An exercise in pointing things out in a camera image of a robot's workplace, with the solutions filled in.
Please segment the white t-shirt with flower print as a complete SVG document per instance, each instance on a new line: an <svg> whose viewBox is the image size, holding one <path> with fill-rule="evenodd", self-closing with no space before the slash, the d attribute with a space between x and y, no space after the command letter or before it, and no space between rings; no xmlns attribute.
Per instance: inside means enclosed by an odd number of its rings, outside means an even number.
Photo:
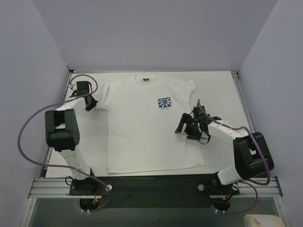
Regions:
<svg viewBox="0 0 303 227"><path fill-rule="evenodd" d="M193 168L205 164L198 143L176 134L190 112L192 80L161 75L131 76L101 85L97 108L108 113L107 169L131 174Z"/></svg>

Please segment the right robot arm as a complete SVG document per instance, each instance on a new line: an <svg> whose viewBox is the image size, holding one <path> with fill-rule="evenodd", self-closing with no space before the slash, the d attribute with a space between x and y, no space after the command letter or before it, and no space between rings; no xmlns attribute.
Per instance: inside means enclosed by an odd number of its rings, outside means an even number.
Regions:
<svg viewBox="0 0 303 227"><path fill-rule="evenodd" d="M270 183L270 171L274 162L262 133L252 133L247 127L235 128L221 118L211 117L203 106L196 106L192 113L183 113L175 130L185 132L190 140L200 141L202 134L207 140L215 137L233 148L234 165L218 172L222 185L248 180L258 185Z"/></svg>

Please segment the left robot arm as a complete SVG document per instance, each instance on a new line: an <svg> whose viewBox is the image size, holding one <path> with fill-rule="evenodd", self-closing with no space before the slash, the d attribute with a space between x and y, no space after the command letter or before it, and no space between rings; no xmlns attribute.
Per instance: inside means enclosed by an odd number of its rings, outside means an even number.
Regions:
<svg viewBox="0 0 303 227"><path fill-rule="evenodd" d="M57 151L71 170L70 187L81 189L85 194L93 194L97 190L97 182L81 174L82 171L93 175L91 167L86 163L79 148L80 130L76 116L82 112L90 111L97 105L97 101L90 95L92 85L88 81L76 82L76 89L72 92L69 102L56 110L45 112L46 143Z"/></svg>

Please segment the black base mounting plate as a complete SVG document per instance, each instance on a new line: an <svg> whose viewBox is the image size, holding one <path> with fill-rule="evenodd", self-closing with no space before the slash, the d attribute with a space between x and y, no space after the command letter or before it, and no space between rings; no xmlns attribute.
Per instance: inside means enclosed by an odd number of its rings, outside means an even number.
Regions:
<svg viewBox="0 0 303 227"><path fill-rule="evenodd" d="M229 208L236 183L222 185L214 174L118 176L72 180L70 196L84 210L102 208Z"/></svg>

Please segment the beige foam block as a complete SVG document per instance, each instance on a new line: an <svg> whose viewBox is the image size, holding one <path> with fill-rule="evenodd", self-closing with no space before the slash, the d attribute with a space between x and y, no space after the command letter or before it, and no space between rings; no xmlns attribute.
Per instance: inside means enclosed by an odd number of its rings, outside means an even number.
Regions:
<svg viewBox="0 0 303 227"><path fill-rule="evenodd" d="M245 227L285 227L282 219L275 215L248 214L243 221Z"/></svg>

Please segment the aluminium front rail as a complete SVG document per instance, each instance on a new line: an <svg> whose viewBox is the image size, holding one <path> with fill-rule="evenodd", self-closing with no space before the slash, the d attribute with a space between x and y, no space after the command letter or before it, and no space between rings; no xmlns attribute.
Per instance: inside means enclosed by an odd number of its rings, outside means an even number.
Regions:
<svg viewBox="0 0 303 227"><path fill-rule="evenodd" d="M66 198L70 197L70 186L58 178L34 179L28 198Z"/></svg>

